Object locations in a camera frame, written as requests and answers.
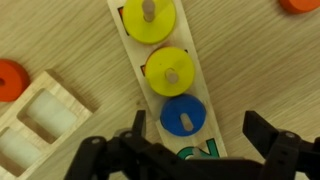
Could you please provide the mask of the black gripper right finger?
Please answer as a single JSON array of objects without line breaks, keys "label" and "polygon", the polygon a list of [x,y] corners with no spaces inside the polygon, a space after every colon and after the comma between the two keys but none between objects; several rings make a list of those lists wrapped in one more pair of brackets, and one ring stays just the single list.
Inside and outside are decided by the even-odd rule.
[{"label": "black gripper right finger", "polygon": [[296,172],[320,180],[320,137],[313,142],[279,130],[255,111],[246,111],[242,132],[265,159],[259,180],[294,180]]}]

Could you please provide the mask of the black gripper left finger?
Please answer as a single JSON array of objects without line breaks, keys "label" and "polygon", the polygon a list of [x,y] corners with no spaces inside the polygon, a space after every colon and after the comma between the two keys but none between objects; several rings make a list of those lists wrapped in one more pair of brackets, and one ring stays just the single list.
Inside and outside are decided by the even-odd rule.
[{"label": "black gripper left finger", "polygon": [[111,140],[84,139],[64,180],[108,180],[122,172],[130,180],[209,180],[207,173],[184,161],[163,145],[144,138],[146,111],[138,110],[132,128]]}]

